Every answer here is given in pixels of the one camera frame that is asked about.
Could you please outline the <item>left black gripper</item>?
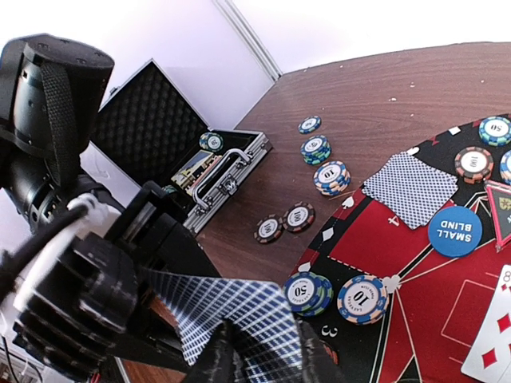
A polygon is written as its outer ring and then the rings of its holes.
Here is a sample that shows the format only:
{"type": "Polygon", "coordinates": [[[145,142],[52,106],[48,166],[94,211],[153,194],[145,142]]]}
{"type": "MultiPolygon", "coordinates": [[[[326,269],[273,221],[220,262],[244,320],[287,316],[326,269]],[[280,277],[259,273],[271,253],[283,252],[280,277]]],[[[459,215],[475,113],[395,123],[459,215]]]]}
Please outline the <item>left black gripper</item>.
{"type": "Polygon", "coordinates": [[[69,379],[88,379],[111,357],[185,373],[178,333],[153,313],[143,268],[216,277],[186,215],[147,182],[105,234],[74,235],[44,262],[14,319],[14,344],[69,379]]]}

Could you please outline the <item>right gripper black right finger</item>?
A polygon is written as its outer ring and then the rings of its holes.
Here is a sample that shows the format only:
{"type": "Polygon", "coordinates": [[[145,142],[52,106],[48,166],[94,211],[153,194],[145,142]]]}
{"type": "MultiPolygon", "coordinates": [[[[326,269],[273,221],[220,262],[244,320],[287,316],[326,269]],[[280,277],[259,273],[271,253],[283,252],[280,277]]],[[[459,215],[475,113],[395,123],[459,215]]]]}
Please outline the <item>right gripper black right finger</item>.
{"type": "Polygon", "coordinates": [[[312,327],[307,322],[298,320],[297,328],[303,357],[302,382],[347,382],[312,327]]]}

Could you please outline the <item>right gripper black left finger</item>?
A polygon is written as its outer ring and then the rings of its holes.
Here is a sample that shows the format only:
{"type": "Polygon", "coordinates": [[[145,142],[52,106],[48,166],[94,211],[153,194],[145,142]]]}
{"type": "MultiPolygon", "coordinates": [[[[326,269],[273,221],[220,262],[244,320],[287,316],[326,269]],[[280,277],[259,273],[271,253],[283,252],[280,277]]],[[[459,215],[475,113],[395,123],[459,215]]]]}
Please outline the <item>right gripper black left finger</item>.
{"type": "Polygon", "coordinates": [[[196,363],[187,373],[187,382],[247,382],[233,336],[233,324],[229,320],[223,320],[215,328],[196,363]]]}

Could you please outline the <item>green chips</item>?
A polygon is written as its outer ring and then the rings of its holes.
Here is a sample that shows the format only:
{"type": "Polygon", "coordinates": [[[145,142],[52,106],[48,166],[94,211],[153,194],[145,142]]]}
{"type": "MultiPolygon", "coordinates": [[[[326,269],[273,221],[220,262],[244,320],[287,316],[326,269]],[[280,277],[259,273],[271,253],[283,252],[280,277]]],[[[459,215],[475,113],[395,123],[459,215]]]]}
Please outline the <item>green chips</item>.
{"type": "Polygon", "coordinates": [[[330,280],[309,271],[293,274],[284,283],[283,292],[291,311],[304,317],[322,314],[334,296],[330,280]]]}
{"type": "Polygon", "coordinates": [[[510,143],[510,120],[501,116],[487,117],[481,121],[478,133],[483,143],[501,147],[510,143]]]}

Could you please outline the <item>white chips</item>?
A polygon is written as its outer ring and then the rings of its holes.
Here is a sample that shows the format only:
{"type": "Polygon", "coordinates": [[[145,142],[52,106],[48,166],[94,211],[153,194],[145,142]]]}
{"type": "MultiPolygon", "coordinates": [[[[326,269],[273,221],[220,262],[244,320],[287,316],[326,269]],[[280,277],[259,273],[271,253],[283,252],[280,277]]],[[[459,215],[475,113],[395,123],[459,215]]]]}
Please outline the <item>white chips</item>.
{"type": "Polygon", "coordinates": [[[499,172],[505,184],[511,184],[511,151],[505,152],[500,161],[499,172]]]}
{"type": "Polygon", "coordinates": [[[379,321],[388,307],[388,293],[382,280],[373,275],[357,275],[341,287],[337,296],[339,314],[355,325],[379,321]]]}

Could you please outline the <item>red black chip stack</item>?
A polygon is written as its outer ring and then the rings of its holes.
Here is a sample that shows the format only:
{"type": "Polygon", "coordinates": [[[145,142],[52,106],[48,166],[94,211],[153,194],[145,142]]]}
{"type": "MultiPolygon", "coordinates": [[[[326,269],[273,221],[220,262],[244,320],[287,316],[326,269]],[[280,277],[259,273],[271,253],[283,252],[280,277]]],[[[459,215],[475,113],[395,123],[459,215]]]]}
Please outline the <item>red black chip stack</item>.
{"type": "Polygon", "coordinates": [[[254,239],[258,243],[267,244],[277,240],[283,234],[283,220],[277,214],[262,218],[256,225],[254,239]]]}

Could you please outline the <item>single red black chip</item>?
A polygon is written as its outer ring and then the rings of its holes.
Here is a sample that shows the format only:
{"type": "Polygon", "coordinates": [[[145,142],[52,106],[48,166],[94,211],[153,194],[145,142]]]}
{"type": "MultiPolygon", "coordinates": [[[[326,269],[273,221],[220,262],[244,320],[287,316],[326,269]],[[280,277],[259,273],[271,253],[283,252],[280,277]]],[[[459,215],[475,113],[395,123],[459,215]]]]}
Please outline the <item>single red black chip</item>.
{"type": "Polygon", "coordinates": [[[310,203],[300,201],[290,207],[283,217],[283,227],[289,232],[301,232],[315,220],[315,209],[310,203]]]}

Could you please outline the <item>eight of diamonds card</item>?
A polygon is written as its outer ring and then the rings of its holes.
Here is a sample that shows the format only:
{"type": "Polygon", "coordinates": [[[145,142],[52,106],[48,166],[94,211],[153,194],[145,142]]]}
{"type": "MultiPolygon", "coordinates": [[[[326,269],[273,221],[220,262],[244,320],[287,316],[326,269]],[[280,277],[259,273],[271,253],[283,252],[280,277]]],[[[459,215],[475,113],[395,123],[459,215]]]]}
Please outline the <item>eight of diamonds card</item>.
{"type": "Polygon", "coordinates": [[[505,265],[461,372],[481,382],[510,382],[510,332],[510,265],[505,265]]]}

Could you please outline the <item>blue small blind button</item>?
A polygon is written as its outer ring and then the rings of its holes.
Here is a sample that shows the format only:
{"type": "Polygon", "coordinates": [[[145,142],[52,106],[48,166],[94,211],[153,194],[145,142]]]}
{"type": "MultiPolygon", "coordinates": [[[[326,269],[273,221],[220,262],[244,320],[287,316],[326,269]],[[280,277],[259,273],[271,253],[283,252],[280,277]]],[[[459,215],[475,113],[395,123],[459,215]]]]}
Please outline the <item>blue small blind button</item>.
{"type": "Polygon", "coordinates": [[[433,249],[447,258],[471,254],[482,238],[482,222],[466,207],[452,206],[440,210],[430,221],[428,238],[433,249]]]}

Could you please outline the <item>green white chip stack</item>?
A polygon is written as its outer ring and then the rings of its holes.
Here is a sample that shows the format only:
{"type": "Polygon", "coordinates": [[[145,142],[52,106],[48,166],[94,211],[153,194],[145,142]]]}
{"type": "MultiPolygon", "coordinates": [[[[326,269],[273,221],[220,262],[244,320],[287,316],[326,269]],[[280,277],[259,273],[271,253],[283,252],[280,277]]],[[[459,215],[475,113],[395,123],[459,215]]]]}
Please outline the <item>green white chip stack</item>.
{"type": "Polygon", "coordinates": [[[302,143],[300,153],[306,164],[318,165],[330,156],[331,145],[324,135],[316,135],[302,143]]]}

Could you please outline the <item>triangular all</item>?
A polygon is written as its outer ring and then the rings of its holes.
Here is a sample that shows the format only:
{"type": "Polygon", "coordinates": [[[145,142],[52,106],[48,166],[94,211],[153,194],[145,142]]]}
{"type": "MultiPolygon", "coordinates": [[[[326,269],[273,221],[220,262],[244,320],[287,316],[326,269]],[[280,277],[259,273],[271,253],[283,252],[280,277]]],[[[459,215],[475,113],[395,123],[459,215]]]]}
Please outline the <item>triangular all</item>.
{"type": "Polygon", "coordinates": [[[510,242],[510,186],[486,180],[484,187],[493,218],[496,251],[500,252],[510,242]]]}

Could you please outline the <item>red black chips seat five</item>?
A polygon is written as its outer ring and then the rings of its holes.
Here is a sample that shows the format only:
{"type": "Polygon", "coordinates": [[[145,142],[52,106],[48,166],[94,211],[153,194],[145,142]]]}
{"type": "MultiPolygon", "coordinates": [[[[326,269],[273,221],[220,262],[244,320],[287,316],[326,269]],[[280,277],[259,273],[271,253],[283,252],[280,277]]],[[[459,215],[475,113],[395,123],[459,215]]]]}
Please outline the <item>red black chips seat five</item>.
{"type": "Polygon", "coordinates": [[[456,173],[467,184],[479,184],[488,180],[493,172],[493,157],[480,147],[462,149],[454,159],[456,173]]]}

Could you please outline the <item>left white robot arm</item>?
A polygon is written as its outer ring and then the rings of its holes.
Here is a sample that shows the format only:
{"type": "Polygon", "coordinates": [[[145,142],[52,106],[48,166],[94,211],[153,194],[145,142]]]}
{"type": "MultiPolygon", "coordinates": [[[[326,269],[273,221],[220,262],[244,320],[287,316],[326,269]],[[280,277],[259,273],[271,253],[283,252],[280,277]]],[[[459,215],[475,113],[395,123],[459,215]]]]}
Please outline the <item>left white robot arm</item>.
{"type": "Polygon", "coordinates": [[[103,101],[113,65],[49,34],[1,55],[1,186],[33,234],[2,255],[1,294],[14,295],[15,345],[75,381],[113,356],[188,372],[137,268],[217,273],[172,181],[205,123],[154,62],[103,101]]]}

